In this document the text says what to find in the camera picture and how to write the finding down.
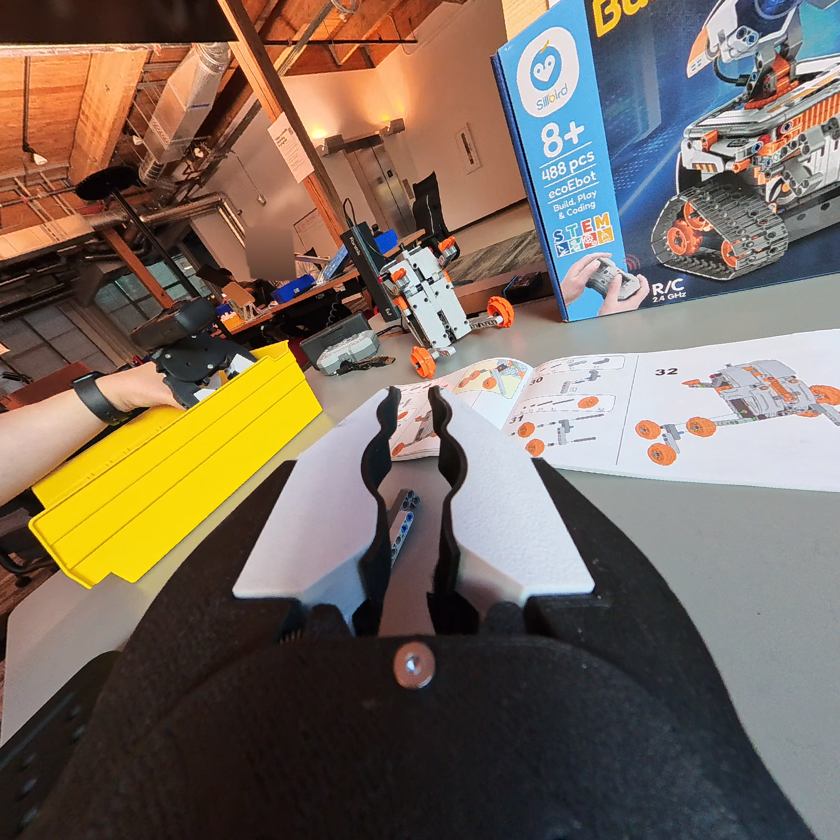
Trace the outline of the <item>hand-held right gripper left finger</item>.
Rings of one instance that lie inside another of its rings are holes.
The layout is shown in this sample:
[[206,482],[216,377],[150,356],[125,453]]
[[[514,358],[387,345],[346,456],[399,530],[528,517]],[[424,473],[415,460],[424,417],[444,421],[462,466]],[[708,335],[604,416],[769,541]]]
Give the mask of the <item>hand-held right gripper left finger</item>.
[[392,569],[378,489],[392,460],[400,391],[374,394],[297,459],[234,583],[237,598],[332,604],[378,621]]

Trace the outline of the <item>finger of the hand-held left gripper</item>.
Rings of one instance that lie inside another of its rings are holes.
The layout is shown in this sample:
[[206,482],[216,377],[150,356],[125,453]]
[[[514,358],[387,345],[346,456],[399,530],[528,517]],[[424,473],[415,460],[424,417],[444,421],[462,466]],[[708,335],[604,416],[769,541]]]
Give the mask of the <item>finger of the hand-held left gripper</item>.
[[196,388],[195,398],[202,401],[232,378],[246,371],[252,364],[254,363],[231,363],[226,369],[213,373],[206,384]]

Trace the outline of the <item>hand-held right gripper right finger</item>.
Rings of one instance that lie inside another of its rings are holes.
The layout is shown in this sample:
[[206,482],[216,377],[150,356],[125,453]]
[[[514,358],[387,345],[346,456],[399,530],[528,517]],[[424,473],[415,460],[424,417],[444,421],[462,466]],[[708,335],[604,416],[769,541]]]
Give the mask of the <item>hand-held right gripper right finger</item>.
[[435,621],[477,621],[499,602],[588,595],[595,583],[541,478],[557,478],[460,397],[429,391],[444,499]]

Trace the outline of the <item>grey beam with blue pin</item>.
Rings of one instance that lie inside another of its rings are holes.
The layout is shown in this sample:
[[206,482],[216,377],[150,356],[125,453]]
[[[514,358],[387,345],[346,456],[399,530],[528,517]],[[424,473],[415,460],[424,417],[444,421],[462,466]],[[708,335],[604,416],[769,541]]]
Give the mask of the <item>grey beam with blue pin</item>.
[[406,535],[412,527],[414,516],[419,506],[419,496],[414,490],[403,488],[398,491],[391,509],[387,514],[391,563],[394,564],[401,551]]

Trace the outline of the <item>yellow plastic bin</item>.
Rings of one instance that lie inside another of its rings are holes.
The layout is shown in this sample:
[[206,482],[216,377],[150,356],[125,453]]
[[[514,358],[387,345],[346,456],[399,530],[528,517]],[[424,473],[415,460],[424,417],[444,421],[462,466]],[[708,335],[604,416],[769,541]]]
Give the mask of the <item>yellow plastic bin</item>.
[[321,412],[287,342],[188,410],[139,415],[33,486],[28,524],[91,588],[136,582]]

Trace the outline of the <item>person's left forearm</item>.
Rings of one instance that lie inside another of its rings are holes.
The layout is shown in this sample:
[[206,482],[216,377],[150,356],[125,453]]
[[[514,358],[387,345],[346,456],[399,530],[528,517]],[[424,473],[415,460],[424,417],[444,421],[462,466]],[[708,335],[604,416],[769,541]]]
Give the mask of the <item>person's left forearm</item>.
[[73,391],[1,415],[1,503],[47,475],[106,424]]

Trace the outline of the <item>grey desk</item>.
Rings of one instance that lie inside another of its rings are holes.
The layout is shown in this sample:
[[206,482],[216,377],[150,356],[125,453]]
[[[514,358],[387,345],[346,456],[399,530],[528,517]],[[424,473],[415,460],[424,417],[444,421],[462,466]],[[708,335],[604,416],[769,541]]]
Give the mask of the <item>grey desk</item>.
[[[509,354],[659,351],[838,327],[838,276],[562,323],[554,299],[517,308],[512,328],[468,339],[446,372]],[[84,664],[120,649],[185,557],[285,459],[382,387],[415,380],[408,336],[393,365],[341,377],[308,371],[322,414],[138,583],[87,590],[56,574],[7,625],[2,741]],[[682,601],[763,761],[820,838],[838,838],[838,495],[563,475],[642,550]]]

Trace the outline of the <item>person's left hand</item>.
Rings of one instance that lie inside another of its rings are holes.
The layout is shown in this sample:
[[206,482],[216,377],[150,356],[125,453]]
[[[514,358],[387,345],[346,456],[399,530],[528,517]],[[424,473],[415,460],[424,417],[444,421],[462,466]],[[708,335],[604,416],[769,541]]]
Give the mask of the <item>person's left hand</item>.
[[138,408],[173,406],[183,409],[171,389],[164,383],[164,374],[156,370],[154,362],[147,362],[126,371],[115,372],[97,379],[104,397],[121,412]]

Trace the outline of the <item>black wristwatch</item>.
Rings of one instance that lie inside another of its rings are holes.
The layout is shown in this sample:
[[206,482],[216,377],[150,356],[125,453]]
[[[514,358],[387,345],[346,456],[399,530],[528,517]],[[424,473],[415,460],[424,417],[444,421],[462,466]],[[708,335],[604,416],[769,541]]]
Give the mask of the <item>black wristwatch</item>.
[[130,420],[131,413],[113,405],[98,387],[98,379],[104,376],[93,371],[72,381],[71,388],[78,395],[84,406],[101,422],[116,426]]

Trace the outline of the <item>black flat box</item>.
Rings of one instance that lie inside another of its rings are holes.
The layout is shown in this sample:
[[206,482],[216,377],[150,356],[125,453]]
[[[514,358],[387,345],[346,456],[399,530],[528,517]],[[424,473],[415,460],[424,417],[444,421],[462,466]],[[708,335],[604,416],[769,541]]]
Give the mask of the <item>black flat box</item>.
[[300,343],[301,351],[310,363],[319,367],[320,355],[329,347],[356,334],[370,329],[370,324],[361,312],[356,312],[343,320],[317,332]]

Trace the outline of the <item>long wooden office table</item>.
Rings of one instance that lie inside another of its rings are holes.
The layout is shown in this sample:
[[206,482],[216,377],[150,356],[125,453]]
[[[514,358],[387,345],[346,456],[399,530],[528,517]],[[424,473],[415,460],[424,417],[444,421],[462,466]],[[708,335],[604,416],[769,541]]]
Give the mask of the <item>long wooden office table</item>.
[[263,322],[271,320],[283,310],[294,307],[307,299],[315,298],[317,295],[322,294],[323,292],[343,287],[347,282],[356,280],[358,278],[360,278],[360,273],[357,269],[349,270],[341,276],[337,276],[328,282],[325,282],[318,286],[313,286],[308,290],[303,291],[301,294],[297,295],[293,299],[290,299],[289,301],[273,304],[267,309],[258,312],[257,317],[243,321],[238,316],[233,315],[230,318],[221,319],[221,323],[223,326],[225,326],[225,328],[228,331],[230,331],[230,333],[241,333],[248,328],[255,327]]

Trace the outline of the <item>grey battery box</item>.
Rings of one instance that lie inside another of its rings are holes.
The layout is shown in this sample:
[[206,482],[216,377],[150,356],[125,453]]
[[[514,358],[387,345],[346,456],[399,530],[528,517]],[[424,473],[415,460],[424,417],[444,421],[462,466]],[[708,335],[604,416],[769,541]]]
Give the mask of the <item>grey battery box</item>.
[[373,359],[380,351],[377,333],[366,330],[327,348],[318,358],[318,370],[326,375],[341,375]]

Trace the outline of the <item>black tall speaker box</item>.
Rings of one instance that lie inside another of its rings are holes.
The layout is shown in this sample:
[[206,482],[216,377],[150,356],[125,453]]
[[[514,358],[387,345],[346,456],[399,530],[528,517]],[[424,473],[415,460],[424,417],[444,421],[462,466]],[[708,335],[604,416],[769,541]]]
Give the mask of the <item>black tall speaker box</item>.
[[378,249],[369,225],[361,222],[351,226],[341,234],[341,239],[383,320],[401,321],[402,314],[380,281],[380,273],[387,260]]

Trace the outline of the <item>grey orange robot model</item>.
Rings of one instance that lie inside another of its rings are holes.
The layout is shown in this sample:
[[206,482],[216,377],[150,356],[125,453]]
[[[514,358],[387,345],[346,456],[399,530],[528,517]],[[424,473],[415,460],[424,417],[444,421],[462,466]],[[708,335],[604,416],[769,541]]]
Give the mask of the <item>grey orange robot model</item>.
[[413,366],[427,379],[434,377],[438,357],[455,353],[455,341],[478,329],[509,328],[514,320],[511,304],[502,297],[489,299],[485,316],[466,316],[445,269],[458,253],[453,236],[445,238],[438,251],[429,246],[399,248],[380,272],[383,288],[417,341]]

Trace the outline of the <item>open white instruction booklet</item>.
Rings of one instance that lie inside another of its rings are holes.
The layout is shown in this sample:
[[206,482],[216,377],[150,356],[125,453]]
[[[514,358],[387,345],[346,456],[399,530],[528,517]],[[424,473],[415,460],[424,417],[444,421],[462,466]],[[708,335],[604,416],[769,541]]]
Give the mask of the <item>open white instruction booklet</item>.
[[563,469],[839,490],[838,330],[536,367],[502,356],[434,384]]

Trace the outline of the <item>black office chair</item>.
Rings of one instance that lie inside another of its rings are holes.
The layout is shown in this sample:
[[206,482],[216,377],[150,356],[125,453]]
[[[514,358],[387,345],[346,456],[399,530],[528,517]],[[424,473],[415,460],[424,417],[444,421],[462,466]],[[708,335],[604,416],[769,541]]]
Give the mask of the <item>black office chair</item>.
[[413,215],[418,229],[425,231],[421,238],[422,246],[431,246],[439,253],[440,243],[450,236],[446,227],[435,172],[422,181],[413,184],[415,201]]

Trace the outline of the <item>blue toy robot box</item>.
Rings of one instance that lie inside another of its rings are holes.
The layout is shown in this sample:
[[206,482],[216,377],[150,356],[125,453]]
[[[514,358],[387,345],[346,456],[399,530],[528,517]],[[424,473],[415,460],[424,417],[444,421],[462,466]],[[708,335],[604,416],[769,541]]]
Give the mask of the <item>blue toy robot box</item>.
[[492,58],[564,321],[838,272],[838,2],[556,2]]

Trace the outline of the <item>silver ceiling duct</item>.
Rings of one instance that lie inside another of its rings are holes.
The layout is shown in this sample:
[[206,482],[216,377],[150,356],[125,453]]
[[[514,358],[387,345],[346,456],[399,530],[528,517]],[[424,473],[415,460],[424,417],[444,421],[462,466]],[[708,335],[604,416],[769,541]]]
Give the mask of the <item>silver ceiling duct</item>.
[[183,157],[213,106],[229,61],[227,42],[196,43],[172,73],[143,137],[142,183],[159,181],[165,166]]

